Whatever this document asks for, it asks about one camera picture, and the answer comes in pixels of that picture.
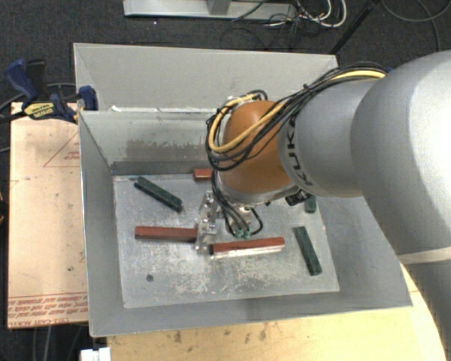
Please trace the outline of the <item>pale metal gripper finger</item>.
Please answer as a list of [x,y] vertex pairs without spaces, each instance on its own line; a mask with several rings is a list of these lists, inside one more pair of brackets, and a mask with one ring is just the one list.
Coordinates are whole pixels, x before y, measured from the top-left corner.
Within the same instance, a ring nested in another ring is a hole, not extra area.
[[210,252],[210,245],[215,241],[218,228],[216,222],[207,219],[196,223],[195,250],[197,253],[206,254]]
[[206,191],[204,193],[201,207],[200,218],[201,220],[216,220],[217,218],[218,204],[215,200],[215,196],[212,191]]

